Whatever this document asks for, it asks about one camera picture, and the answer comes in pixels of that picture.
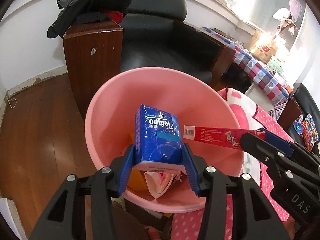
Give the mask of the right hand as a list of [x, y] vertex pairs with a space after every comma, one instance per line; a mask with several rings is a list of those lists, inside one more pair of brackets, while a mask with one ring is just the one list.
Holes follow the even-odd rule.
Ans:
[[296, 233], [301, 228], [301, 226], [295, 221], [292, 216], [289, 216], [288, 219], [283, 222], [283, 226], [287, 230], [290, 239], [294, 239]]

